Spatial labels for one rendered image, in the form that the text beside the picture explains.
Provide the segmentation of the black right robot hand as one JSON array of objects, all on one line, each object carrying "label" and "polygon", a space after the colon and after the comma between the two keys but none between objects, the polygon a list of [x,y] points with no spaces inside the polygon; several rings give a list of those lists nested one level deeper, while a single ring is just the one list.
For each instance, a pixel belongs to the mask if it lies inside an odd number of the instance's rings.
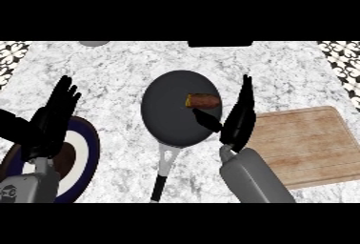
[{"label": "black right robot hand", "polygon": [[220,141],[239,153],[249,141],[255,127],[255,97],[252,77],[243,75],[243,84],[239,92],[237,102],[233,105],[224,123],[214,115],[193,108],[197,124],[212,132],[220,132]]}]

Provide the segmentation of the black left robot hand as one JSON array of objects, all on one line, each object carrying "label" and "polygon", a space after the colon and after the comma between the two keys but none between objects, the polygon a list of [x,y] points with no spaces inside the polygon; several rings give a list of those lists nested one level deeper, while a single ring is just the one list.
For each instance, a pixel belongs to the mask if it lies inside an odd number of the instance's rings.
[{"label": "black left robot hand", "polygon": [[22,161],[53,158],[60,152],[79,97],[72,78],[63,75],[45,105],[37,109],[29,121],[0,109],[0,137],[20,146]]}]

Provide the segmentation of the blue and white plate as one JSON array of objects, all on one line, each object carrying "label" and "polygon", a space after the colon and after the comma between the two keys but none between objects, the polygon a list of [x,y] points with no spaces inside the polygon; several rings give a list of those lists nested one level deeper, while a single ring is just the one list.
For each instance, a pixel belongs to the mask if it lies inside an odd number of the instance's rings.
[{"label": "blue and white plate", "polygon": [[[60,153],[53,158],[60,174],[56,203],[73,203],[91,181],[100,159],[100,139],[91,123],[73,116]],[[34,166],[20,160],[20,146],[13,144],[0,163],[0,182],[7,176],[31,173]]]}]

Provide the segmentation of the dark grey frying pan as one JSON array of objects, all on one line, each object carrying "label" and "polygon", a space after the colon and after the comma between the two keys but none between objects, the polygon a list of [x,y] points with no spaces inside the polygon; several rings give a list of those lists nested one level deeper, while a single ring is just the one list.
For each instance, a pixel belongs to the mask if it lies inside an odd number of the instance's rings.
[{"label": "dark grey frying pan", "polygon": [[147,131],[159,142],[159,169],[150,202],[161,200],[165,180],[180,151],[202,142],[212,132],[194,120],[186,107],[190,93],[220,97],[209,79],[194,71],[169,71],[150,83],[141,96],[140,115]]}]

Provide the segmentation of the grey round object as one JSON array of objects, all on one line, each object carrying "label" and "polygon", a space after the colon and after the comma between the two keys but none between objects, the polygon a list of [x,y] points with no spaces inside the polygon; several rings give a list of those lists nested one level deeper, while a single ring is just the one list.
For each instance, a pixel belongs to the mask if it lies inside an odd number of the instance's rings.
[{"label": "grey round object", "polygon": [[85,47],[99,47],[104,45],[109,41],[78,41],[78,43]]}]

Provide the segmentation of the wooden cutting board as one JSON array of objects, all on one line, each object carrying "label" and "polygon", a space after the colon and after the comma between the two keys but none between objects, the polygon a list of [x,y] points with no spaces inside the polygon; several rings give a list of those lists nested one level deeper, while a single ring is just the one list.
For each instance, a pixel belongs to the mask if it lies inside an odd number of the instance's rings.
[{"label": "wooden cutting board", "polygon": [[259,113],[248,147],[290,190],[360,179],[360,144],[330,106]]}]

